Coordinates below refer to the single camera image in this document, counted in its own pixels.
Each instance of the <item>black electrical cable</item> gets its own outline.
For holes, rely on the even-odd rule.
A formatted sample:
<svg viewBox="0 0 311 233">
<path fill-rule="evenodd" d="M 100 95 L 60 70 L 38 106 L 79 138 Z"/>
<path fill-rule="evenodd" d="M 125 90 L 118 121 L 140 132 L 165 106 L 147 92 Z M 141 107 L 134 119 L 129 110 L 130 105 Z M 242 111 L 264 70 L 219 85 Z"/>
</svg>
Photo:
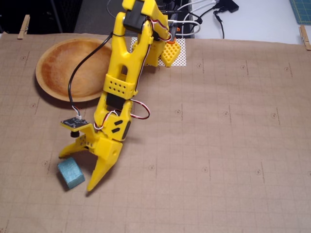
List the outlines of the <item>black electrical cable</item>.
<svg viewBox="0 0 311 233">
<path fill-rule="evenodd" d="M 148 54 L 149 54 L 150 48 L 151 48 L 151 45 L 148 46 L 148 51 L 147 51 L 147 53 L 146 53 L 146 55 L 145 55 L 145 57 L 144 57 L 144 60 L 143 60 L 143 62 L 142 62 L 141 68 L 140 68 L 139 76 L 138 76 L 137 83 L 136 83 L 136 87 L 135 87 L 135 90 L 136 90 L 136 91 L 137 91 L 139 79 L 140 79 L 140 76 L 141 76 L 141 73 L 142 73 L 142 69 L 144 68 L 144 65 L 145 65 L 147 56 L 148 56 Z"/>
<path fill-rule="evenodd" d="M 76 72 L 78 71 L 78 69 L 80 68 L 80 66 L 82 66 L 82 64 L 87 60 L 89 59 L 92 55 L 94 55 L 98 50 L 100 50 L 112 37 L 112 33 L 107 37 L 107 39 L 101 43 L 96 49 L 94 49 L 88 56 L 86 56 L 78 65 L 77 67 L 74 69 L 70 79 L 69 79 L 69 83 L 68 83 L 68 96 L 69 96 L 69 100 L 70 100 L 70 103 L 72 105 L 73 108 L 77 109 L 75 106 L 74 106 L 74 102 L 73 102 L 73 99 L 72 99 L 72 95 L 71 95 L 71 83 L 72 83 L 72 80 L 74 78 L 74 75 L 76 74 Z"/>
<path fill-rule="evenodd" d="M 205 11 L 205 12 L 204 12 L 203 14 L 201 14 L 199 17 L 202 18 L 205 14 L 207 14 L 208 12 L 210 12 L 211 10 L 214 10 L 214 9 L 216 9 L 216 5 L 213 6 L 212 8 L 210 8 L 210 9 L 208 9 L 207 11 Z M 192 32 L 192 30 L 194 29 L 195 26 L 196 26 L 196 25 L 194 25 L 194 26 L 189 30 L 189 33 Z"/>
<path fill-rule="evenodd" d="M 222 12 L 222 11 L 214 11 L 214 15 L 217 19 L 217 21 L 220 23 L 220 26 L 222 28 L 222 31 L 223 31 L 223 39 L 225 38 L 225 32 L 224 32 L 224 27 L 223 27 L 223 21 L 220 19 L 220 17 L 217 15 L 219 12 Z"/>
</svg>

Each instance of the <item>yellow 3d printed part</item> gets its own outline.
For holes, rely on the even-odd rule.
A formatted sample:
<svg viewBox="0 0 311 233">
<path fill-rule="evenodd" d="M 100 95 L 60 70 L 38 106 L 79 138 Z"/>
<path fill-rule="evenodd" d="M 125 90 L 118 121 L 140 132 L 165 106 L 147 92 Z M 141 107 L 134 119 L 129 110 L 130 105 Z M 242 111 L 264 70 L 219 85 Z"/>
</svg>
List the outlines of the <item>yellow 3d printed part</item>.
<svg viewBox="0 0 311 233">
<path fill-rule="evenodd" d="M 166 43 L 161 54 L 161 60 L 166 67 L 171 67 L 180 54 L 180 45 L 177 42 Z"/>
<path fill-rule="evenodd" d="M 78 115 L 61 122 L 62 126 L 71 130 L 71 136 L 77 139 L 61 151 L 60 158 L 82 150 L 88 150 L 98 157 L 87 186 L 88 191 L 91 191 L 117 162 L 132 117 L 146 119 L 150 115 L 146 105 L 132 100 L 138 93 L 137 86 L 143 66 L 157 66 L 158 58 L 162 54 L 163 62 L 169 67 L 180 52 L 177 43 L 168 45 L 163 40 L 155 41 L 153 38 L 154 32 L 164 40 L 170 38 L 168 17 L 159 11 L 155 0 L 123 0 L 122 5 L 126 13 L 118 13 L 113 33 L 110 35 L 112 54 L 104 91 L 94 113 L 94 125 L 82 119 L 72 100 L 70 102 Z M 138 33 L 139 43 L 135 45 L 132 53 L 127 51 L 125 29 Z M 146 108 L 147 117 L 131 114 L 134 101 Z"/>
</svg>

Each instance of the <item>printed crosshair mark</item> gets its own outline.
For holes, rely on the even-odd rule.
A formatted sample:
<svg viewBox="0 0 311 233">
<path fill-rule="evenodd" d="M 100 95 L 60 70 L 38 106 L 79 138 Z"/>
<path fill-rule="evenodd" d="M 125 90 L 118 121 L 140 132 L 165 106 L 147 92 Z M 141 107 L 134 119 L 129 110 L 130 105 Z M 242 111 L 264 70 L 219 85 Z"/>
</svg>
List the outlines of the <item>printed crosshair mark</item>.
<svg viewBox="0 0 311 233">
<path fill-rule="evenodd" d="M 149 165 L 149 167 L 148 167 L 148 170 L 150 170 L 150 171 L 154 171 L 155 170 L 155 166 L 154 165 Z"/>
<path fill-rule="evenodd" d="M 49 164 L 49 162 L 48 162 L 47 160 L 44 160 L 44 161 L 41 163 L 42 166 L 47 166 L 48 164 Z"/>
<path fill-rule="evenodd" d="M 206 166 L 204 166 L 204 167 L 201 169 L 201 171 L 202 171 L 203 173 L 208 173 L 208 168 L 207 168 Z"/>
<path fill-rule="evenodd" d="M 256 170 L 255 170 L 255 174 L 258 175 L 258 176 L 260 176 L 260 175 L 261 175 L 261 170 L 260 170 L 260 169 L 256 169 Z"/>
</svg>

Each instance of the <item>cutting mat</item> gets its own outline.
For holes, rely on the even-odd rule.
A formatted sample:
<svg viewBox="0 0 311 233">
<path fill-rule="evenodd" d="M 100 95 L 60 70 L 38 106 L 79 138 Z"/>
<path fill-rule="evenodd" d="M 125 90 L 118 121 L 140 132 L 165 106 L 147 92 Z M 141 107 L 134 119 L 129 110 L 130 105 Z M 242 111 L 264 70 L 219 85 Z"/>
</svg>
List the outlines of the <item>cutting mat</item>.
<svg viewBox="0 0 311 233">
<path fill-rule="evenodd" d="M 297 23 L 311 24 L 311 0 L 290 0 Z"/>
<path fill-rule="evenodd" d="M 300 45 L 186 39 L 186 67 L 146 67 L 116 165 L 86 194 L 58 153 L 73 117 L 35 82 L 40 55 L 80 34 L 0 39 L 1 233 L 310 233 L 311 53 Z M 87 35 L 103 39 L 100 35 Z M 93 121 L 97 100 L 80 103 Z M 136 115 L 145 112 L 134 107 Z"/>
</svg>

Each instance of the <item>blue sponge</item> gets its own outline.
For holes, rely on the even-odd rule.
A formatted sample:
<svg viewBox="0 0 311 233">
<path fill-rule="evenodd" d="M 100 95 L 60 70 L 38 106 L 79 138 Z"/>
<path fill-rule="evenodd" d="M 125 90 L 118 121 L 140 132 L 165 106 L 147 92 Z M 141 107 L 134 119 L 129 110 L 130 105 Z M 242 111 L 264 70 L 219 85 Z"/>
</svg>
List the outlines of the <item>blue sponge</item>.
<svg viewBox="0 0 311 233">
<path fill-rule="evenodd" d="M 57 165 L 69 189 L 81 184 L 86 179 L 74 158 L 70 157 Z"/>
</svg>

